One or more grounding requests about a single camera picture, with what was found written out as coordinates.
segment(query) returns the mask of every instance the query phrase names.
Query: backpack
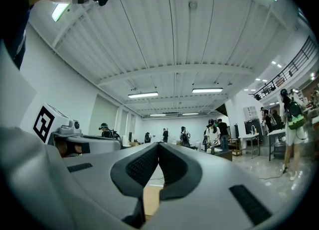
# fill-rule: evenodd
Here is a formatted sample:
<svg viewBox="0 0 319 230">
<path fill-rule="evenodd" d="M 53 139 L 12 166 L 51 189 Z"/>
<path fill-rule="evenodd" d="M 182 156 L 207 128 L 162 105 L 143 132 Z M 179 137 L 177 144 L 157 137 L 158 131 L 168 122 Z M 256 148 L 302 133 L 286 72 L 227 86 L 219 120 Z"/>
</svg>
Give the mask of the backpack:
<svg viewBox="0 0 319 230">
<path fill-rule="evenodd" d="M 303 111 L 300 105 L 294 101 L 294 97 L 292 97 L 291 101 L 286 107 L 286 115 L 288 119 L 288 127 L 291 130 L 302 127 L 305 123 Z"/>
<path fill-rule="evenodd" d="M 145 142 L 151 141 L 151 138 L 150 138 L 149 134 L 150 134 L 149 132 L 147 132 L 147 133 L 145 134 Z"/>
</svg>

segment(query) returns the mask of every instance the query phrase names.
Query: cardboard box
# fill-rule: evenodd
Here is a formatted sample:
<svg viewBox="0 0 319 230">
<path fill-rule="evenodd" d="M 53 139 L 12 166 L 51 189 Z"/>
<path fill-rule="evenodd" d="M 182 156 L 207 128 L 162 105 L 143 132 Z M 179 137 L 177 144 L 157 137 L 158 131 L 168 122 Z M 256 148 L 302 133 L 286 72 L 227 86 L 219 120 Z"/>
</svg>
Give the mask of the cardboard box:
<svg viewBox="0 0 319 230">
<path fill-rule="evenodd" d="M 138 146 L 138 145 L 139 145 L 138 142 L 129 142 L 129 146 L 134 147 L 134 146 Z"/>
<path fill-rule="evenodd" d="M 143 204 L 146 220 L 149 220 L 160 205 L 160 191 L 163 187 L 146 186 L 143 192 Z"/>
</svg>

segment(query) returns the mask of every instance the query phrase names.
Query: gray floor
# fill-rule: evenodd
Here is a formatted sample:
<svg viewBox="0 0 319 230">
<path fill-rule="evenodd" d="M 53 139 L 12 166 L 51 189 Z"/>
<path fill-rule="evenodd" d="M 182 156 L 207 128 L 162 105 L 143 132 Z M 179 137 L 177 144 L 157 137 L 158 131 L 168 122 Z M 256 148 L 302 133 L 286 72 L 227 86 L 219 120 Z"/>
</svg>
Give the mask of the gray floor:
<svg viewBox="0 0 319 230">
<path fill-rule="evenodd" d="M 243 154 L 238 157 L 233 156 L 233 163 L 256 178 L 271 178 L 282 175 L 283 160 L 273 159 L 268 161 L 268 156 L 254 156 L 251 159 L 250 154 Z M 310 157 L 302 157 L 298 169 L 298 177 L 295 181 L 289 180 L 290 172 L 285 173 L 279 178 L 260 179 L 260 181 L 270 189 L 274 189 L 283 201 L 288 202 L 295 196 L 299 196 L 307 188 L 311 173 L 316 166 L 317 164 Z M 148 185 L 162 186 L 163 184 L 163 173 L 158 166 Z"/>
</svg>

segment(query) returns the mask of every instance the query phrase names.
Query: ceiling beam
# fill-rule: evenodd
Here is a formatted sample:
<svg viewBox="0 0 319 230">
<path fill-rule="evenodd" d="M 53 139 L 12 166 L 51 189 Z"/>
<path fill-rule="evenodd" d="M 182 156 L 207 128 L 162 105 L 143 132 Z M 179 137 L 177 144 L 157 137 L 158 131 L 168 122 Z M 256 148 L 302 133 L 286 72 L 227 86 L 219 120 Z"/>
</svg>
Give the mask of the ceiling beam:
<svg viewBox="0 0 319 230">
<path fill-rule="evenodd" d="M 209 73 L 236 73 L 244 75 L 253 75 L 254 72 L 252 69 L 230 66 L 230 65 L 218 65 L 218 64 L 182 64 L 182 65 L 168 65 L 168 66 L 159 66 L 148 69 L 142 69 L 138 71 L 132 71 L 128 73 L 122 73 L 115 76 L 111 76 L 105 79 L 102 79 L 98 86 L 108 84 L 109 82 L 126 80 L 138 76 L 160 74 L 160 73 L 182 73 L 182 72 L 209 72 Z"/>
<path fill-rule="evenodd" d="M 155 109 L 154 110 L 139 110 L 138 114 L 162 114 L 162 113 L 169 113 L 169 112 L 177 112 L 179 114 L 181 113 L 197 113 L 199 111 L 213 111 L 214 107 L 192 107 L 192 108 L 178 108 L 178 109 Z"/>
<path fill-rule="evenodd" d="M 189 96 L 189 97 L 170 97 L 170 98 L 155 98 L 155 99 L 140 99 L 140 100 L 127 100 L 124 105 L 148 104 L 148 103 L 170 103 L 170 102 L 184 102 L 184 101 L 213 101 L 225 100 L 227 95 L 213 95 L 213 96 Z"/>
</svg>

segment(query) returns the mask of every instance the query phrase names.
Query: desk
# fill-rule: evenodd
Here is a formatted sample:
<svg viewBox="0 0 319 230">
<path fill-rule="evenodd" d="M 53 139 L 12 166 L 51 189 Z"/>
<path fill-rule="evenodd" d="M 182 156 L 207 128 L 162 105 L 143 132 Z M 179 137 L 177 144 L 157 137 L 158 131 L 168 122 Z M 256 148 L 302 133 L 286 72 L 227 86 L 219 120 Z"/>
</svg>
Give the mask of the desk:
<svg viewBox="0 0 319 230">
<path fill-rule="evenodd" d="M 258 140 L 258 149 L 254 149 L 253 148 L 253 138 L 257 137 L 257 140 Z M 255 134 L 246 134 L 246 135 L 243 135 L 243 136 L 240 136 L 238 137 L 239 139 L 243 139 L 243 140 L 250 140 L 251 142 L 251 151 L 248 151 L 249 148 L 245 148 L 245 149 L 242 149 L 245 150 L 246 152 L 251 152 L 251 158 L 253 158 L 253 152 L 255 150 L 258 150 L 258 156 L 259 156 L 259 133 L 255 133 Z"/>
<path fill-rule="evenodd" d="M 270 133 L 267 134 L 267 136 L 269 137 L 269 161 L 270 161 L 270 156 L 271 154 L 273 154 L 276 151 L 276 147 L 274 146 L 274 151 L 271 152 L 271 138 L 272 137 L 283 137 L 286 135 L 286 131 L 284 129 L 279 129 L 279 130 L 274 130 Z"/>
</svg>

